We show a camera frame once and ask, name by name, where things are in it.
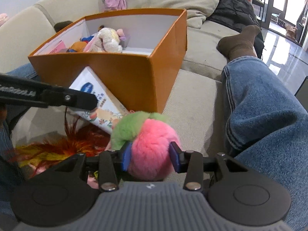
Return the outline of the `pink card wallet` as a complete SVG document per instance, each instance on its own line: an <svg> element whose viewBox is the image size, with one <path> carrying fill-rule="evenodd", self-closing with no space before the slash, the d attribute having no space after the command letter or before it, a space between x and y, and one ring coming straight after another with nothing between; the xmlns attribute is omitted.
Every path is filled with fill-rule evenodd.
<svg viewBox="0 0 308 231"><path fill-rule="evenodd" d="M60 40L52 45L52 48L49 51L49 54L57 54L57 53L62 53L66 51L67 51L67 48L66 48L64 41Z"/></svg>

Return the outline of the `right leg blue jeans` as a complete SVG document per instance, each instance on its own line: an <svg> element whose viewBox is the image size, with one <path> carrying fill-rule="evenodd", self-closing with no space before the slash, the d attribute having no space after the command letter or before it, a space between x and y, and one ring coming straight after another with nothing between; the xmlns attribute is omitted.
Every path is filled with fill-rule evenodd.
<svg viewBox="0 0 308 231"><path fill-rule="evenodd" d="M307 111L254 52L255 25L222 38L224 146L228 155L282 184L286 223L307 230Z"/></svg>

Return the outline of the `pink pompom wooden stick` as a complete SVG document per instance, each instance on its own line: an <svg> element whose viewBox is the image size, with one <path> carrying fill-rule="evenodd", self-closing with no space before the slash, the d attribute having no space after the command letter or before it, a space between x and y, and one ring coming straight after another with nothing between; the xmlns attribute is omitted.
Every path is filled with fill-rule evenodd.
<svg viewBox="0 0 308 231"><path fill-rule="evenodd" d="M8 15L5 13L0 14L0 26L8 21Z"/></svg>

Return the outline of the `left leg blue jeans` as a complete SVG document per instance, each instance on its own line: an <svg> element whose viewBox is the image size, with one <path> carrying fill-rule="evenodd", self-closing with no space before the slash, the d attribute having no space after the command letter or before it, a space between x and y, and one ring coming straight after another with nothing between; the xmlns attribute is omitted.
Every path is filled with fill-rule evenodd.
<svg viewBox="0 0 308 231"><path fill-rule="evenodd" d="M55 32L59 32L62 29L64 29L66 26L70 25L73 23L70 20L67 21L62 21L60 23L56 23L54 25L54 30ZM7 75L14 76L14 77L19 77L19 78L26 78L26 79L31 79L35 81L40 81L40 77L36 73L35 69L33 68L31 63L22 65L10 72L7 73Z"/></svg>

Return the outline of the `brown bear plush blue outfit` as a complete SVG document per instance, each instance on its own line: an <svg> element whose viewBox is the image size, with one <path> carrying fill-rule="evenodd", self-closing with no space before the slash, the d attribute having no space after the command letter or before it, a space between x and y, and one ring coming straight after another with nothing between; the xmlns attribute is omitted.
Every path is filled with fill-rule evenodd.
<svg viewBox="0 0 308 231"><path fill-rule="evenodd" d="M80 41L75 42L71 47L68 48L68 52L104 52L102 43L100 42L97 34L98 33L94 33L87 38L81 38Z"/></svg>

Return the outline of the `pink green fluffy pompom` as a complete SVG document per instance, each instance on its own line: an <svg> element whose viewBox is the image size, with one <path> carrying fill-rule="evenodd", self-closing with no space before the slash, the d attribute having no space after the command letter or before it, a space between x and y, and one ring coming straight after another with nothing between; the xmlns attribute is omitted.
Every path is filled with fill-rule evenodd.
<svg viewBox="0 0 308 231"><path fill-rule="evenodd" d="M138 111L125 115L112 125L110 146L120 150L131 143L128 173L143 181L157 181L174 171L169 157L169 144L181 146L177 132L165 115Z"/></svg>

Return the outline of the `beige fabric sofa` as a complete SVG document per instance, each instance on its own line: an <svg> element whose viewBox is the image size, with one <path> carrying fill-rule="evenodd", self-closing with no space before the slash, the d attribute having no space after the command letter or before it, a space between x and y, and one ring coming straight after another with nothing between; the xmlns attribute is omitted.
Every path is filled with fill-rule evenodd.
<svg viewBox="0 0 308 231"><path fill-rule="evenodd" d="M28 55L55 33L54 24L99 13L102 0L40 0L23 3L23 9L1 26L1 72L28 64ZM221 71L226 59L218 41L235 31L206 21L200 29L188 28L187 52L164 108L184 150L210 157L224 151ZM22 146L64 134L64 108L31 108L13 128L12 143Z"/></svg>

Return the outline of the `leg blue jeans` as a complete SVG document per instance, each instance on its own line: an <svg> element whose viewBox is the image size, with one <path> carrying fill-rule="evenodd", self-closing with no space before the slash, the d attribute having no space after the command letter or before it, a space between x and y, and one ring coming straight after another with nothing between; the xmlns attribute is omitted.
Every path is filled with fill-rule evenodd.
<svg viewBox="0 0 308 231"><path fill-rule="evenodd" d="M307 230L307 111L254 52L255 25L222 38L224 146L228 155L282 184L286 223Z"/></svg>
<svg viewBox="0 0 308 231"><path fill-rule="evenodd" d="M54 25L54 30L55 32L59 32L62 29L64 29L66 26L70 25L73 23L70 20L67 21L62 21L60 23L56 23ZM40 81L40 77L36 73L35 69L33 68L31 63L22 65L10 72L7 73L7 75L14 76L14 77L19 77L19 78L26 78L26 79L31 79L35 81Z"/></svg>

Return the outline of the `black puffer jacket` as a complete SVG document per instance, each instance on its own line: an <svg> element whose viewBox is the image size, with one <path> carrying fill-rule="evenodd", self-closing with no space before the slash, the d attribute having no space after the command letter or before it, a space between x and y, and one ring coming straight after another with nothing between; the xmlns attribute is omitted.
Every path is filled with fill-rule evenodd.
<svg viewBox="0 0 308 231"><path fill-rule="evenodd" d="M207 19L238 33L246 26L259 26L253 6L248 0L220 0Z"/></svg>

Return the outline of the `orange cardboard storage box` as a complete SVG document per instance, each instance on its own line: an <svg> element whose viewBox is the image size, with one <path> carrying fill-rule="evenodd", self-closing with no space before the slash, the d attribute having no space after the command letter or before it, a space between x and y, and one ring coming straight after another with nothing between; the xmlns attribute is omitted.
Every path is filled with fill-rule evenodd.
<svg viewBox="0 0 308 231"><path fill-rule="evenodd" d="M63 87L90 67L127 109L162 113L187 51L186 15L171 8L88 15L46 40L29 60L44 82ZM69 47L99 26L124 31L122 53L52 53L57 42Z"/></svg>

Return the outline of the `red orange feather toy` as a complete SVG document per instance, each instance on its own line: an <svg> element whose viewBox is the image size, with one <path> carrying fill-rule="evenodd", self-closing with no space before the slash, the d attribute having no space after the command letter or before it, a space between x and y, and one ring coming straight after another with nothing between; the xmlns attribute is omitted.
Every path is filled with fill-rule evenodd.
<svg viewBox="0 0 308 231"><path fill-rule="evenodd" d="M67 109L64 115L66 134L64 137L14 148L8 152L11 155L9 162L17 162L20 168L30 166L35 176L77 153L95 157L105 151L110 141L110 134L93 124L77 127L81 117L77 116L69 122Z"/></svg>

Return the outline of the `white pink bunny plush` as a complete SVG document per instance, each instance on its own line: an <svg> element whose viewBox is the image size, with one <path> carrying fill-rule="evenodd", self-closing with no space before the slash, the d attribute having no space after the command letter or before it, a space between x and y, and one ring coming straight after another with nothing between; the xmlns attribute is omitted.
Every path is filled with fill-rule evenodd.
<svg viewBox="0 0 308 231"><path fill-rule="evenodd" d="M114 30L104 27L100 29L87 43L85 53L122 53L126 48L129 37L122 29Z"/></svg>

